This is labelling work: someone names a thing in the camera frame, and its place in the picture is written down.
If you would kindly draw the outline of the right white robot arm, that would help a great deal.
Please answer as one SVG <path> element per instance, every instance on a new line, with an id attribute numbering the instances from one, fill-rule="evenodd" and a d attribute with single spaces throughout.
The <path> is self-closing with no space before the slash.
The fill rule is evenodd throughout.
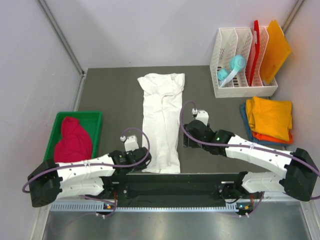
<path id="1" fill-rule="evenodd" d="M 320 172 L 307 151 L 262 146 L 227 130 L 213 131 L 200 120 L 193 120 L 181 129 L 186 137 L 212 155 L 242 160 L 266 170 L 239 172 L 233 183 L 222 187 L 223 197 L 239 199 L 249 194 L 279 192 L 303 202 L 319 198 L 313 196 L 313 190 Z"/>

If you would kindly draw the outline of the white t-shirt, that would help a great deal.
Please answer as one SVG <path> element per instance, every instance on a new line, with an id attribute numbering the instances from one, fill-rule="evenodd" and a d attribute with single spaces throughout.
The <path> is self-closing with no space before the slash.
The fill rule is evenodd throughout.
<path id="1" fill-rule="evenodd" d="M 151 162 L 142 171 L 179 174 L 177 148 L 185 74 L 149 73 L 137 81 L 143 90 L 142 131 L 150 142 L 151 154 Z"/>

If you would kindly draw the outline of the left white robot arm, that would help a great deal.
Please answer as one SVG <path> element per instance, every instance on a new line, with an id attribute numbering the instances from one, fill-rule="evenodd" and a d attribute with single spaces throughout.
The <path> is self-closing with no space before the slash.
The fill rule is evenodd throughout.
<path id="1" fill-rule="evenodd" d="M 152 156 L 150 149 L 139 147 L 121 152 L 115 150 L 103 156 L 76 162 L 43 161 L 28 177 L 22 192 L 29 194 L 34 208 L 75 196 L 109 198 L 114 187 L 108 180 L 112 176 L 145 169 Z"/>

